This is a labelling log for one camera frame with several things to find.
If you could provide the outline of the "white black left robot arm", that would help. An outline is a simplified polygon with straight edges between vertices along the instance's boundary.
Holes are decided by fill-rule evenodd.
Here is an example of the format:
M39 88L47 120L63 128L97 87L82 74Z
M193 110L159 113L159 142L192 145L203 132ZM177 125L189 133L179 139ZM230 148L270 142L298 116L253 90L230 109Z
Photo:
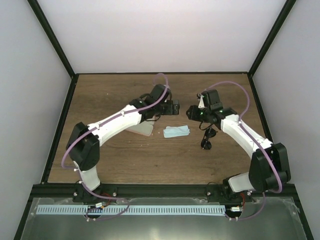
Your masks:
M76 190L75 195L83 201L106 199L97 173L101 146L130 127L155 122L161 116L175 116L179 111L180 103L172 98L169 87L157 84L150 93L133 99L123 109L103 120L88 125L77 123L63 155L64 160L70 157L74 170L79 173L82 189Z

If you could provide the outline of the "black sunglasses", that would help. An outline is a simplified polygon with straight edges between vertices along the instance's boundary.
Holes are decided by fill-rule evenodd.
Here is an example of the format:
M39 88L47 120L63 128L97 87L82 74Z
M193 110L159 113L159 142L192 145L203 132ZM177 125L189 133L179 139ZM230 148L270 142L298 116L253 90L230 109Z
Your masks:
M202 128L202 124L204 122L201 122L199 124L199 129L201 131L204 131L203 138L201 140L200 146L203 150L210 150L212 148L212 144L210 142L210 139L215 137L217 134L217 131L213 128L213 123L209 124L207 127Z

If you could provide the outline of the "light blue cleaning cloth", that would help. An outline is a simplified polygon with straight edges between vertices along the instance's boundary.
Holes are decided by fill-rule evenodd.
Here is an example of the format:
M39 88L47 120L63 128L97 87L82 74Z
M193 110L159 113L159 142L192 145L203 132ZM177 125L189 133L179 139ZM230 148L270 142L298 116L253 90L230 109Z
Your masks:
M164 138L184 137L190 134L190 129L187 125L183 126L167 126L163 130Z

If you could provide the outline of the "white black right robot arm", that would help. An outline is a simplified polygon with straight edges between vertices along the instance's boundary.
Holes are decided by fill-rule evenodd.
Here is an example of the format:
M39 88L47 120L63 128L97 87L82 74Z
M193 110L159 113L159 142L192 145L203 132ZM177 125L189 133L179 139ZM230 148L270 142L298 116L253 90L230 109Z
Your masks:
M208 123L203 128L201 148L210 150L210 138L217 130L229 135L250 157L249 171L225 178L221 190L223 198L229 202L236 200L243 192L280 192L291 179L286 147L273 143L250 128L232 108L224 108L219 93L215 89L197 94L199 103L186 111L189 120Z

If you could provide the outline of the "pink glasses case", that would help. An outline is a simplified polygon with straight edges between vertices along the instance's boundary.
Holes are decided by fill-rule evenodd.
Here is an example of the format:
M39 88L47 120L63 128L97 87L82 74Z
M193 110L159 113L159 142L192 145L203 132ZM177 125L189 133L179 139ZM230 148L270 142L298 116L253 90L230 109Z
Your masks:
M153 121L144 121L138 125L134 125L131 127L128 127L126 131L149 137L152 135L154 129L154 122Z

